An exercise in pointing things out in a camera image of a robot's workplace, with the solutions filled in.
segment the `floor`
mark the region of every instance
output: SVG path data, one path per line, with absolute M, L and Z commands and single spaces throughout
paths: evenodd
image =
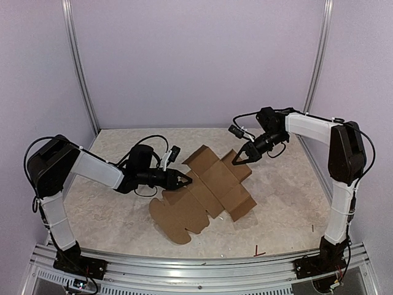
M 255 134 L 260 129 L 251 130 Z M 219 157 L 244 144 L 226 128 L 167 128 L 102 130 L 91 151 L 117 162 L 138 140 L 152 135 L 165 136 L 169 145 L 181 148 L 176 168 L 202 144 Z M 147 144 L 162 155 L 165 144 L 151 139 Z M 186 245 L 171 242 L 149 215 L 150 198 L 133 192 L 119 194 L 101 184 L 77 176 L 65 200 L 72 230 L 83 248 L 113 253 L 168 258 L 249 257 L 258 251 L 266 255 L 317 248 L 329 218 L 330 207 L 311 165 L 295 136 L 278 158 L 263 156 L 249 165 L 252 175 L 243 182 L 257 206 L 233 222 L 224 211 L 201 234 L 192 235 Z M 150 194 L 148 187 L 138 191 Z

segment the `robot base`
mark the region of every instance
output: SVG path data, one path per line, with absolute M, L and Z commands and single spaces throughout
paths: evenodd
M 300 280 L 302 278 L 323 275 L 324 273 L 336 272 L 336 267 L 339 267 L 340 269 L 345 269 L 346 267 L 346 262 L 344 258 L 337 261 L 336 265 L 330 265 L 328 267 L 325 266 L 323 270 L 318 268 L 318 265 L 320 264 L 321 257 L 319 255 L 311 257 L 305 256 L 303 258 L 295 260 L 294 266 L 296 270 L 296 277 L 298 278 L 298 280 Z
M 107 262 L 102 259 L 79 256 L 77 265 L 79 268 L 76 268 L 67 259 L 58 257 L 55 263 L 53 263 L 53 268 L 82 277 L 88 275 L 93 279 L 102 280 L 106 271 Z M 82 269 L 86 269 L 88 273 L 81 272 Z
M 296 270 L 296 277 L 298 279 L 302 279 L 323 275 L 324 273 L 336 272 L 337 268 L 345 269 L 346 262 L 345 259 L 342 258 L 341 260 L 337 260 L 335 265 L 330 265 L 328 267 L 325 266 L 323 270 L 318 268 L 318 265 L 322 265 L 320 255 L 311 257 L 305 256 L 295 260 L 294 266 Z M 330 286 L 334 284 L 336 279 L 337 277 L 335 275 L 331 275 L 329 277 L 313 280 L 313 285 L 318 292 L 322 294 L 329 293 L 331 288 Z

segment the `marble table surface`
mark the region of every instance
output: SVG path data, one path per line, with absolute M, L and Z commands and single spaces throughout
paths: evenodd
M 261 130 L 251 130 L 259 134 Z M 225 128 L 163 128 L 102 130 L 91 151 L 111 162 L 117 162 L 138 140 L 152 135 L 165 136 L 169 145 L 181 148 L 171 168 L 186 173 L 182 165 L 202 144 L 219 157 L 230 149 L 238 151 L 245 140 L 239 140 Z M 161 139 L 146 141 L 162 155 Z M 278 146 L 272 152 L 280 151 Z M 201 234 L 190 233 L 192 241 L 177 245 L 170 241 L 149 214 L 151 198 L 136 194 L 119 194 L 112 189 L 77 176 L 66 196 L 65 207 L 72 231 L 81 247 L 113 253 L 168 258 L 233 258 L 250 257 L 255 246 L 266 255 L 317 248 L 329 218 L 329 203 L 311 165 L 295 136 L 278 158 L 267 155 L 249 165 L 252 175 L 244 187 L 257 202 L 245 217 L 233 222 L 227 212 Z M 138 190 L 150 194 L 148 187 Z M 161 198 L 161 189 L 157 196 Z

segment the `small wire piece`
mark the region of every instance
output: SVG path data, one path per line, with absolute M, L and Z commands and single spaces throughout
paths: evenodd
M 155 192 L 152 195 L 141 195 L 136 192 L 136 189 L 134 190 L 134 193 L 140 197 L 151 198 L 151 197 L 154 197 L 155 195 L 157 195 L 157 192 L 158 192 L 157 186 L 155 186 L 154 188 L 155 188 Z

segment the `cardboard flap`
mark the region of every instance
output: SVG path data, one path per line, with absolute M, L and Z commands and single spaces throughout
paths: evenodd
M 162 204 L 159 199 L 150 201 L 149 212 L 154 221 L 161 227 L 164 233 L 177 244 L 184 245 L 191 241 L 189 233 L 173 216 L 169 206 Z
M 176 204 L 185 194 L 187 194 L 189 190 L 185 187 L 182 187 L 176 191 L 168 191 L 168 190 L 163 190 L 162 191 L 162 197 L 164 200 L 168 202 L 169 205 L 174 205 Z
M 201 203 L 211 217 L 216 218 L 220 215 L 224 208 L 213 193 L 193 171 L 189 171 L 187 176 L 193 179 L 192 184 L 187 186 L 191 194 Z
M 219 200 L 239 184 L 237 178 L 221 161 L 203 173 L 201 179 Z
M 250 210 L 253 209 L 253 207 L 255 207 L 256 205 L 257 203 L 255 202 L 255 200 L 252 197 L 249 197 L 238 208 L 235 208 L 232 212 L 229 213 L 232 221 L 237 221 L 239 218 L 250 212 Z
M 243 185 L 238 184 L 229 193 L 220 199 L 224 208 L 231 213 L 250 197 L 250 193 Z
M 252 171 L 250 167 L 247 165 L 232 165 L 232 160 L 235 158 L 236 152 L 231 150 L 228 154 L 226 154 L 221 161 L 227 166 L 227 168 L 236 176 L 239 182 L 245 180 L 248 176 L 251 175 Z
M 183 228 L 194 234 L 209 225 L 209 218 L 206 211 L 198 200 L 190 193 L 186 193 L 176 204 L 170 206 L 172 215 L 180 222 Z
M 192 153 L 190 157 L 184 160 L 196 175 L 201 176 L 207 169 L 219 160 L 218 156 L 205 145 Z

